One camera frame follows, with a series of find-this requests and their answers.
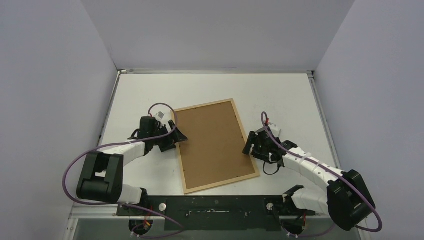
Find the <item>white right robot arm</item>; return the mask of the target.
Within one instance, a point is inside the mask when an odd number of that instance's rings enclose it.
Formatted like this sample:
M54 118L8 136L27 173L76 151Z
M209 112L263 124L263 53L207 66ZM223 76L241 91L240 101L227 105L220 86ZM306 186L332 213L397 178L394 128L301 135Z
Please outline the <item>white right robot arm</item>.
M311 190L296 185L287 190L282 197L282 207L290 215L302 210L313 211L329 216L339 228L349 231L376 209L360 173L324 164L296 143L281 141L269 127L251 131L242 152L264 164L276 164L278 168L297 172L319 187L319 190Z

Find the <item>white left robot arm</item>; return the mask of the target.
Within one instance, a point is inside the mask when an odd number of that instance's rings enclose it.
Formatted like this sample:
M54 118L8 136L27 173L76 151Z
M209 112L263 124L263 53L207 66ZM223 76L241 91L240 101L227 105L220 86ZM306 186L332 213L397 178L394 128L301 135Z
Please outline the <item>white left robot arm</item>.
M163 153L176 148L188 138L173 120L164 122L160 116L143 116L124 145L105 151L90 151L84 161L76 195L83 200L107 204L129 204L136 215L149 210L147 190L123 183L124 167L146 156L154 147Z

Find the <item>wooden picture frame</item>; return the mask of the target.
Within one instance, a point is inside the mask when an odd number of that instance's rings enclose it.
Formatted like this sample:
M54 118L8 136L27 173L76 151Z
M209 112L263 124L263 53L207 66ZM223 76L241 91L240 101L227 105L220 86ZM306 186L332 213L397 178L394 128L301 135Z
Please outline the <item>wooden picture frame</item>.
M175 112L173 120L188 138L176 145L185 195L260 176L256 160L243 154L248 135L232 98Z

